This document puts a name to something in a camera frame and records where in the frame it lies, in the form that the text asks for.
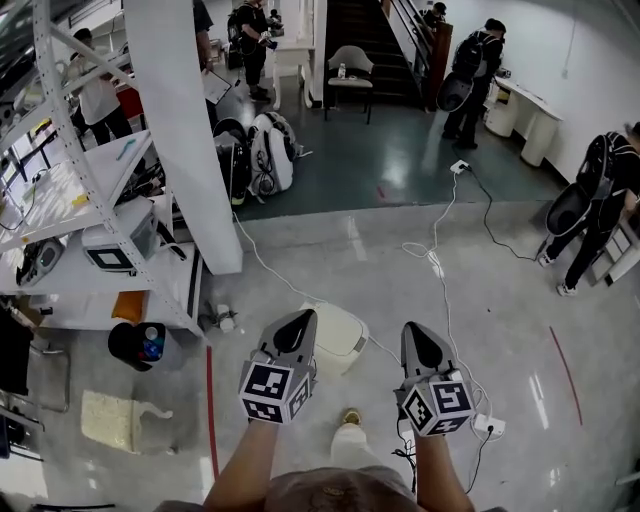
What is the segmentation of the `large white power strip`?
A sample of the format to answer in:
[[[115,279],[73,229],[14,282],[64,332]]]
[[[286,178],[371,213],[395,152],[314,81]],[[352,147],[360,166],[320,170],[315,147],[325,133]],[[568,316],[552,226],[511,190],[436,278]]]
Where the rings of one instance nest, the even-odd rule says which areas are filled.
[[[472,421],[473,432],[480,438],[499,440],[505,433],[506,423],[493,416],[477,413]]]

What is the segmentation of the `white backpack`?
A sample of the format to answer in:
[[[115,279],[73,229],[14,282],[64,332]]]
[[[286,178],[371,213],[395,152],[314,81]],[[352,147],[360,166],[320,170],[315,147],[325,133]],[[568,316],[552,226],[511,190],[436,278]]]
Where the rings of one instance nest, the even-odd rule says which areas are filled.
[[[302,146],[287,120],[278,112],[256,116],[248,132],[252,177],[250,192],[262,199],[283,192],[293,184],[294,161]]]

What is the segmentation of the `black backpack with yellow stripe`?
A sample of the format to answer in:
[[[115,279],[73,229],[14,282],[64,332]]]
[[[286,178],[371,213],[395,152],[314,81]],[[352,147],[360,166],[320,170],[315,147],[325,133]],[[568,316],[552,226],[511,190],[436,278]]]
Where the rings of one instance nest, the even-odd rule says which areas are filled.
[[[239,207],[244,203],[252,177],[251,151],[246,131],[238,120],[225,118],[216,124],[213,136],[231,206]]]

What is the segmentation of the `black shell backpack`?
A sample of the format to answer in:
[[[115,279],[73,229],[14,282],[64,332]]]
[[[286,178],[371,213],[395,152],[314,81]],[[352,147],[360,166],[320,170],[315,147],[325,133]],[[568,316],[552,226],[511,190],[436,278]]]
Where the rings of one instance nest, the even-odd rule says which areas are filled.
[[[469,35],[456,49],[451,72],[442,82],[437,107],[451,113],[458,110],[472,93],[474,80],[486,74],[483,39],[479,31]]]
[[[546,229],[553,237],[571,231],[588,217],[593,203],[613,189],[614,148],[607,135],[598,135],[588,146],[576,179],[556,198],[546,215]]]

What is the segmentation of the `grey bin with black bag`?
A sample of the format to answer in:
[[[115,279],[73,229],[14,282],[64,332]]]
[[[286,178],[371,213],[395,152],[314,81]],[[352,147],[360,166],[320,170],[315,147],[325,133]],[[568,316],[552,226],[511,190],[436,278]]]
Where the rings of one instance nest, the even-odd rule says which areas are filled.
[[[167,352],[169,334],[166,326],[156,322],[137,325],[119,323],[108,337],[109,353],[139,372],[147,372]]]

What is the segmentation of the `person's white trousers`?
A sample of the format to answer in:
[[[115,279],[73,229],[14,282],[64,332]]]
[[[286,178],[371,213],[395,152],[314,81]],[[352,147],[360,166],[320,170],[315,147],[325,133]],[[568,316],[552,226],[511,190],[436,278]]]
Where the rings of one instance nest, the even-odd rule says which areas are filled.
[[[346,470],[388,469],[369,446],[364,430],[352,423],[343,424],[336,430],[330,447],[330,462],[333,467]]]

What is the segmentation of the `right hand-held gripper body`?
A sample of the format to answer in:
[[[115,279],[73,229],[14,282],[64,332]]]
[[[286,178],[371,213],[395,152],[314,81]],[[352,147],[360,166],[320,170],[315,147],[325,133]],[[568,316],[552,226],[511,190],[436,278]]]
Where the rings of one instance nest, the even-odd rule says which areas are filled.
[[[394,395],[400,419],[420,437],[455,432],[474,415],[470,385],[457,368],[407,377]]]

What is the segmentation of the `white curved desk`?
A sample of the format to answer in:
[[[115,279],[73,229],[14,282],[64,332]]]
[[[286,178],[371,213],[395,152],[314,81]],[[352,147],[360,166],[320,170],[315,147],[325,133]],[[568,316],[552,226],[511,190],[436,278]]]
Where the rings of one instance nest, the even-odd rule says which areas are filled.
[[[485,128],[493,135],[510,138],[518,126],[525,138],[520,157],[539,167],[563,121],[543,99],[506,78],[495,78],[485,103]]]

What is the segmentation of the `person's left forearm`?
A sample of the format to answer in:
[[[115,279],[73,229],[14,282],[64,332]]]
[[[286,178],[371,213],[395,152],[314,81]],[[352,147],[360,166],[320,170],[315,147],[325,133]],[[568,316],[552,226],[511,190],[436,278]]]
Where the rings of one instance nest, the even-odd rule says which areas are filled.
[[[204,501],[206,512],[263,512],[279,425],[251,422]]]

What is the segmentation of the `white metal shelf rack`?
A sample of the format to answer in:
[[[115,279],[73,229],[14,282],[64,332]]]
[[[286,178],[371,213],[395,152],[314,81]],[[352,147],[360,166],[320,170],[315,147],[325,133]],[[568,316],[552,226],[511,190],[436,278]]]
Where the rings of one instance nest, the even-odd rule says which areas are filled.
[[[36,108],[3,131],[0,155],[44,119],[52,121],[67,155],[38,181],[25,206],[7,206],[0,215],[0,295],[35,299],[45,328],[108,331],[119,321],[111,317],[118,294],[146,291],[144,321],[202,336],[196,317],[203,259],[197,246],[156,242],[146,259],[114,213],[154,143],[151,133],[143,130],[85,150],[68,113],[67,95],[104,73],[134,87],[134,79],[121,69],[130,57],[97,54],[57,26],[55,9],[50,0],[12,0],[0,9],[0,62],[8,61],[12,51],[34,49],[43,92]],[[96,225],[115,236],[133,271],[104,271],[89,261],[81,235]],[[25,246],[51,237],[65,246],[60,260],[35,285],[19,287],[16,269]]]

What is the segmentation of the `red floor tape strip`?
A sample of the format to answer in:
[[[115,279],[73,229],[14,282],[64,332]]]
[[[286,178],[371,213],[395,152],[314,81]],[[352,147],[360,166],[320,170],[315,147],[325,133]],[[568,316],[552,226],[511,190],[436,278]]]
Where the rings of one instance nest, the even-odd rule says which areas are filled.
[[[218,450],[216,442],[216,430],[215,430],[215,409],[214,409],[214,393],[213,393],[213,357],[211,346],[206,346],[206,398],[207,398],[207,418],[208,418],[208,433],[209,444],[211,453],[211,464],[214,481],[219,476],[219,461]]]
[[[573,403],[575,405],[575,409],[576,409],[576,414],[577,414],[577,418],[578,418],[578,422],[580,427],[584,427],[584,419],[583,419],[583,414],[582,414],[582,408],[581,408],[581,404],[580,404],[580,400],[579,400],[579,396],[575,387],[575,383],[574,383],[574,379],[571,373],[571,369],[568,365],[566,356],[564,354],[563,348],[559,342],[559,339],[557,337],[557,334],[554,330],[554,328],[552,326],[549,326],[549,331],[551,334],[551,338],[554,342],[554,345],[558,351],[559,357],[561,359],[562,365],[564,367],[565,373],[566,373],[566,377],[569,383],[569,387],[571,390],[571,396],[573,399]]]

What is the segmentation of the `cream stool with white legs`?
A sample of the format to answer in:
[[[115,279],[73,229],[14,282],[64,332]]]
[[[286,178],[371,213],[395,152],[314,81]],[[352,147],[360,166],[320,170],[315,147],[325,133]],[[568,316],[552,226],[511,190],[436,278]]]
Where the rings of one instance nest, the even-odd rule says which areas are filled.
[[[134,455],[174,451],[173,412],[150,402],[85,390],[81,431],[97,443]]]

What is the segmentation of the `black chair with metal frame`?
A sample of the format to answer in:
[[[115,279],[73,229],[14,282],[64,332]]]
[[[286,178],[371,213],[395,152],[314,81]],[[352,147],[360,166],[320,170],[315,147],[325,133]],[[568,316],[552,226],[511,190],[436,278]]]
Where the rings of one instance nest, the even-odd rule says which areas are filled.
[[[40,409],[66,413],[70,370],[67,351],[39,347],[35,333],[0,305],[0,392]]]

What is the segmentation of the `red box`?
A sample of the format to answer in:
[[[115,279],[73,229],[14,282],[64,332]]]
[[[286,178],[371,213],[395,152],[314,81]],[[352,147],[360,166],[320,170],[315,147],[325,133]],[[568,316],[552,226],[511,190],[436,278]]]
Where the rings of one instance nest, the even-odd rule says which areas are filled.
[[[144,114],[140,95],[135,88],[130,86],[118,87],[116,95],[127,119]]]

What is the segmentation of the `cream pedal trash bin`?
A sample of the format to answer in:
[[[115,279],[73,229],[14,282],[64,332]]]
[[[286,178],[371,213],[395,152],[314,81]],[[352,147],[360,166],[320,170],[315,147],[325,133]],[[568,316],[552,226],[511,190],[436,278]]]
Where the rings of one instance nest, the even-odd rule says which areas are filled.
[[[312,309],[317,315],[314,357],[318,370],[326,376],[344,375],[369,340],[368,326],[330,303],[304,302],[300,309]]]

